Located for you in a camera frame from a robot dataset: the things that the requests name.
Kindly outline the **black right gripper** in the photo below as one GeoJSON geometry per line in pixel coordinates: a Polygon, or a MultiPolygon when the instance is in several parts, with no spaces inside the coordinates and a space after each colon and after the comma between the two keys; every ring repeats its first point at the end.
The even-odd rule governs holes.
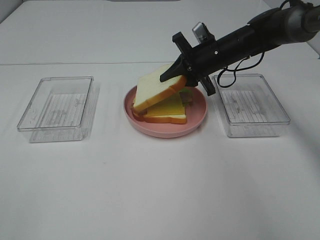
{"type": "Polygon", "coordinates": [[[185,76],[189,87],[202,84],[208,96],[216,93],[209,75],[225,67],[242,49],[240,33],[234,31],[218,40],[209,40],[191,47],[181,32],[172,37],[181,54],[176,61],[160,75],[163,83],[177,76],[185,76]]]}

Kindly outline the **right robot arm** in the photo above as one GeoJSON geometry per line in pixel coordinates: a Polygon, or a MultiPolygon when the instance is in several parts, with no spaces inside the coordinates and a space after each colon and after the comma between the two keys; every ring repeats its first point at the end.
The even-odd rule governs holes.
{"type": "Polygon", "coordinates": [[[159,80],[165,82],[185,76],[187,87],[201,83],[210,96],[216,92],[210,74],[281,45],[308,42],[314,38],[320,31],[320,8],[309,2],[292,0],[288,8],[280,6],[265,11],[220,39],[216,39],[202,22],[192,31],[199,42],[194,47],[181,32],[172,37],[181,54],[159,80]]]}

